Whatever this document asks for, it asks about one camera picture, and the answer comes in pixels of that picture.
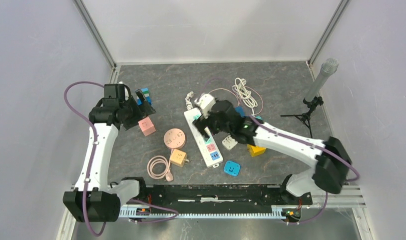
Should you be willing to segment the pink round socket base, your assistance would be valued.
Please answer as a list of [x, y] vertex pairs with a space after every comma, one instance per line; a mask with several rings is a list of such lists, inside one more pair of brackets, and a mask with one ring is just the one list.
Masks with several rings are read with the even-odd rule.
[[165, 133], [163, 142], [171, 150], [181, 149], [186, 144], [186, 136], [183, 130], [172, 128]]

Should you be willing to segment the white long power strip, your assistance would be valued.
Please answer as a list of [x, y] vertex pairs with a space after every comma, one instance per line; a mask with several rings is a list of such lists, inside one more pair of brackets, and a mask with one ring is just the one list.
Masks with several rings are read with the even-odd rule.
[[206, 167], [210, 168], [217, 168], [220, 163], [223, 161], [223, 157], [220, 153], [220, 150], [215, 143], [213, 136], [211, 133], [206, 129], [208, 138], [205, 138], [203, 135], [200, 134], [198, 129], [194, 126], [193, 121], [198, 119], [201, 116], [201, 112], [198, 108], [189, 109], [184, 112], [184, 116], [188, 126], [192, 132], [192, 136], [194, 137], [198, 149], [202, 154], [203, 160], [205, 162]]

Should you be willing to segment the white plug adapter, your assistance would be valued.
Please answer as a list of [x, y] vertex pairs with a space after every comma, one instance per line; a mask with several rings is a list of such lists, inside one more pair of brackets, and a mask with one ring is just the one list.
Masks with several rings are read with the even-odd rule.
[[227, 135], [222, 140], [222, 145], [224, 146], [224, 148], [226, 148], [229, 151], [232, 150], [237, 144], [238, 144], [238, 142], [235, 139], [233, 139], [231, 137], [231, 135]]

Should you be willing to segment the orange cube socket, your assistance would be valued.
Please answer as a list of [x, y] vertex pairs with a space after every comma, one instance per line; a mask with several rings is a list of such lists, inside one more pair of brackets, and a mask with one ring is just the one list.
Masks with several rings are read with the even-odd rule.
[[178, 167], [183, 167], [184, 164], [189, 161], [186, 152], [181, 151], [176, 148], [174, 148], [171, 151], [169, 160], [170, 160], [171, 164], [176, 165]]

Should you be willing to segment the dark blue cube socket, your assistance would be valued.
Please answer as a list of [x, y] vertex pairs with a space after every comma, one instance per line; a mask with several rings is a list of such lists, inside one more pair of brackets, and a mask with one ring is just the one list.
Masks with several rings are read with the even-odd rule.
[[240, 117], [245, 117], [246, 116], [245, 113], [244, 113], [244, 110], [243, 110], [243, 108], [241, 106], [235, 107], [235, 111], [240, 115]]

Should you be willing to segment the blue plug adapter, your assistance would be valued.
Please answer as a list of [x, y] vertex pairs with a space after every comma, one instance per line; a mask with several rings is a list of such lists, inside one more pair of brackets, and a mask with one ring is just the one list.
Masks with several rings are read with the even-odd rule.
[[223, 171], [230, 176], [236, 177], [238, 176], [240, 169], [241, 166], [238, 163], [228, 160], [224, 165]]

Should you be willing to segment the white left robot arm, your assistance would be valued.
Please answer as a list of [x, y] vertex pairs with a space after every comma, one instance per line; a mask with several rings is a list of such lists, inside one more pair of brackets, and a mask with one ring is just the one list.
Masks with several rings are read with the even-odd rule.
[[106, 223], [117, 221], [121, 206], [129, 200], [141, 204], [147, 200], [148, 190], [142, 177], [125, 177], [110, 187], [108, 169], [114, 142], [121, 128], [133, 128], [154, 114], [141, 90], [135, 91], [141, 104], [137, 104], [131, 89], [122, 83], [103, 85], [103, 97], [88, 115], [68, 107], [89, 125], [88, 147], [79, 178], [70, 191], [63, 195], [63, 203], [80, 223]]

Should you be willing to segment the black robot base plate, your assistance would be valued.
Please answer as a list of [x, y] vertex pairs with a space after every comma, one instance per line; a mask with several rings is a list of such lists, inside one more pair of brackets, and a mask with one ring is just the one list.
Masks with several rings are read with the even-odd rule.
[[272, 206], [293, 208], [313, 203], [309, 192], [295, 197], [268, 184], [155, 184], [145, 186], [135, 199], [159, 206], [151, 209], [153, 214], [166, 209], [180, 214], [264, 214]]

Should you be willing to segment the pink cube socket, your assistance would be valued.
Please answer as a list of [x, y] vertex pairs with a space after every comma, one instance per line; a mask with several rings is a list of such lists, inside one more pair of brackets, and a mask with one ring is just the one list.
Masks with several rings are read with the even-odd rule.
[[144, 136], [149, 136], [152, 133], [156, 132], [156, 128], [151, 121], [150, 117], [146, 117], [138, 122], [138, 125], [144, 134]]

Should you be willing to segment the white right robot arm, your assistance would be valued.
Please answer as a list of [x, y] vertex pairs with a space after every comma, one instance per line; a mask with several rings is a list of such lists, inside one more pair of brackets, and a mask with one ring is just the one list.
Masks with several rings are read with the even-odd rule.
[[193, 121], [193, 125], [204, 138], [225, 132], [240, 144], [274, 150], [309, 166], [308, 170], [284, 180], [279, 196], [286, 204], [294, 203], [313, 189], [340, 194], [344, 183], [349, 181], [349, 171], [355, 170], [341, 141], [335, 137], [328, 140], [303, 137], [273, 127], [261, 119], [240, 116], [231, 102], [218, 100], [210, 94], [201, 96], [194, 103], [201, 116]]

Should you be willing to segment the yellow cube socket adapter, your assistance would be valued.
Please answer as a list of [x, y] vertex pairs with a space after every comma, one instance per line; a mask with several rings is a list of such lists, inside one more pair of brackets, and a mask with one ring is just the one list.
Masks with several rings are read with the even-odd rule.
[[263, 154], [266, 151], [266, 148], [248, 144], [247, 150], [251, 157], [256, 157], [256, 156]]

